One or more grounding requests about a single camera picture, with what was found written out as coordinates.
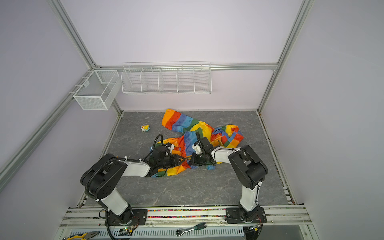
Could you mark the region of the rainbow striped jacket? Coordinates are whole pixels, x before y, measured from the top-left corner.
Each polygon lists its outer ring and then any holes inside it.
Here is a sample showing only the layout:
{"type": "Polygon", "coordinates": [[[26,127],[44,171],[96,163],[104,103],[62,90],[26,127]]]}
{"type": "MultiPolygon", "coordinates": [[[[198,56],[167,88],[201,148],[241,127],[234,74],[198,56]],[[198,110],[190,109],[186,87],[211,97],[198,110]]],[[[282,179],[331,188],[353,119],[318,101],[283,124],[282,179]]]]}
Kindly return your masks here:
{"type": "Polygon", "coordinates": [[[175,176],[191,168],[189,160],[192,158],[192,154],[196,152],[193,145],[198,141],[197,134],[200,135],[201,139],[207,138],[214,147],[236,148],[244,139],[236,125],[213,128],[203,121],[172,109],[165,111],[162,125],[168,130],[182,134],[180,137],[165,139],[163,143],[173,145],[171,154],[187,158],[187,162],[169,170],[162,168],[158,170],[157,177],[175,176]]]}

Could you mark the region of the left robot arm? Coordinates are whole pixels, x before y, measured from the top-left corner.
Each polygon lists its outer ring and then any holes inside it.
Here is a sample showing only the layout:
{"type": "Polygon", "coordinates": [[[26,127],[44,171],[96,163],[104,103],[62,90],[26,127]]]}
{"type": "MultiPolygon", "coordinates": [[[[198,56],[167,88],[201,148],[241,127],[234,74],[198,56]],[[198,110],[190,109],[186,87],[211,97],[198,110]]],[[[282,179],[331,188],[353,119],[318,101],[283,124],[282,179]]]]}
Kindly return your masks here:
{"type": "Polygon", "coordinates": [[[117,218],[121,225],[130,223],[132,207],[118,192],[118,182],[122,177],[149,178],[161,169],[166,171],[187,162],[186,158],[172,154],[173,148],[172,144],[164,143],[163,135],[159,134],[150,152],[141,159],[104,155],[81,177],[85,194],[107,211],[106,216],[117,218]]]}

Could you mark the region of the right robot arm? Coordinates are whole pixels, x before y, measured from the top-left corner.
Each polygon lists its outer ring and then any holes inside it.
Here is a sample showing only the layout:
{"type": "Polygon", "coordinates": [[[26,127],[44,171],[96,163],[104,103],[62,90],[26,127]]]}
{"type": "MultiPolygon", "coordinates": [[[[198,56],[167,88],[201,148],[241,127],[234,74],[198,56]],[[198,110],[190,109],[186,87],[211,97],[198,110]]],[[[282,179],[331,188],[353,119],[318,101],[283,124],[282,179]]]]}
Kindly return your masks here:
{"type": "Polygon", "coordinates": [[[265,210],[259,205],[258,199],[260,188],[269,170],[255,151],[248,145],[240,148],[214,147],[206,137],[201,138],[199,133],[193,149],[195,152],[192,154],[189,165],[229,164],[242,184],[239,206],[226,208],[226,221],[229,224],[266,223],[265,210]]]}

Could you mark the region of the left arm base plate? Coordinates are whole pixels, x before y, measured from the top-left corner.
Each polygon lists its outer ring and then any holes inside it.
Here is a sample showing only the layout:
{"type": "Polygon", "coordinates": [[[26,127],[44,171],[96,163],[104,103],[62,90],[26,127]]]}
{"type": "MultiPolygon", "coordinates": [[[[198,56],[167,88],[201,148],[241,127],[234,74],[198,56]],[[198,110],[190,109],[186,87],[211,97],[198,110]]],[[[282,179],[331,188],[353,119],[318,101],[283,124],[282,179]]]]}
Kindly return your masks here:
{"type": "Polygon", "coordinates": [[[146,224],[147,215],[147,209],[133,209],[125,211],[120,216],[108,211],[106,217],[110,226],[143,226],[146,224]]]}

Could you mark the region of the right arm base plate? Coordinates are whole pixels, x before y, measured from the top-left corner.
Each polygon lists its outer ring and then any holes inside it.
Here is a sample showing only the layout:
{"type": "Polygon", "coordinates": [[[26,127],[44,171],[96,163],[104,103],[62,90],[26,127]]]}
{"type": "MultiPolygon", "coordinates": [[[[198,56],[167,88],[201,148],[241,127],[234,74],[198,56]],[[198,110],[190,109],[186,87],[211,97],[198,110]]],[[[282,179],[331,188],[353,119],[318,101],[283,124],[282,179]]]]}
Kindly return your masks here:
{"type": "Polygon", "coordinates": [[[258,206],[252,211],[247,212],[244,208],[226,208],[225,220],[229,224],[264,224],[267,217],[264,208],[258,206]]]}

